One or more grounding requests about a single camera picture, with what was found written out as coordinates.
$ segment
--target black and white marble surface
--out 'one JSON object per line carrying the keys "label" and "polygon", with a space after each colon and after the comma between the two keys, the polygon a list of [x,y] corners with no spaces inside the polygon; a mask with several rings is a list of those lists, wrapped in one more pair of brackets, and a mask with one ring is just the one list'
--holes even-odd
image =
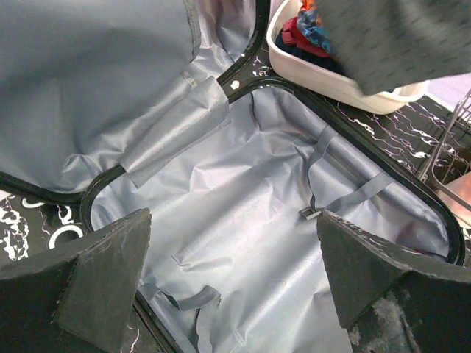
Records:
{"label": "black and white marble surface", "polygon": [[[274,75],[276,73],[269,64],[268,46],[264,43],[253,61],[238,74],[238,79]],[[451,117],[447,108],[428,96],[388,115],[371,114],[332,99],[322,99],[340,118],[359,126],[371,141],[416,176],[425,167]],[[447,174],[445,182],[449,182],[462,175],[470,161],[470,131],[455,127],[445,147],[446,152],[439,158],[436,170],[442,177]],[[34,203],[15,195],[0,197],[0,266],[83,234],[78,207]],[[471,229],[464,229],[464,234],[467,247],[471,249]],[[121,347],[121,353],[131,352],[163,352],[134,310]]]}

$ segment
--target red cloth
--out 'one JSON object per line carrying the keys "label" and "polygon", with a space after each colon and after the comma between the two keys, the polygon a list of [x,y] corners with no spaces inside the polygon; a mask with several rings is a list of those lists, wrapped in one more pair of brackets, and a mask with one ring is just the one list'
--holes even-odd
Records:
{"label": "red cloth", "polygon": [[298,30],[297,17],[291,18],[283,25],[282,39],[287,46],[296,46],[299,49],[314,54],[317,57],[331,57],[323,48],[315,46]]}

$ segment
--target open suitcase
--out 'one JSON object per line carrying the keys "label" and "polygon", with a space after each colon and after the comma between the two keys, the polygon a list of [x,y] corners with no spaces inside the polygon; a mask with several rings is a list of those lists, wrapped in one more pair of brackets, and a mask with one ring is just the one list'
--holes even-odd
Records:
{"label": "open suitcase", "polygon": [[0,189],[85,231],[28,256],[0,208],[0,352],[469,350],[458,223],[252,73],[269,0],[2,4]]}

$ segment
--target blurry gray cloth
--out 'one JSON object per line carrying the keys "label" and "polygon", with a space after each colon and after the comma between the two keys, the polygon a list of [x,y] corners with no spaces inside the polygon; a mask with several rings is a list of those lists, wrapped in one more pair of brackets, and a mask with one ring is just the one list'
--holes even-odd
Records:
{"label": "blurry gray cloth", "polygon": [[336,58],[366,95],[471,71],[470,0],[317,0]]}

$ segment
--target white basket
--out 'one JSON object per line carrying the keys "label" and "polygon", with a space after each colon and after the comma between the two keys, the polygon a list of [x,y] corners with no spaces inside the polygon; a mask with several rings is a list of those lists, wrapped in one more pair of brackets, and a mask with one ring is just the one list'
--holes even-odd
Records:
{"label": "white basket", "polygon": [[275,45],[278,33],[288,19],[297,16],[299,10],[299,0],[285,0],[268,27],[266,40],[269,45],[270,63],[280,76],[324,96],[376,114],[392,113],[407,103],[416,101],[427,92],[428,81],[425,81],[396,88],[392,93],[381,92],[374,96],[365,96],[352,79],[279,49]]}

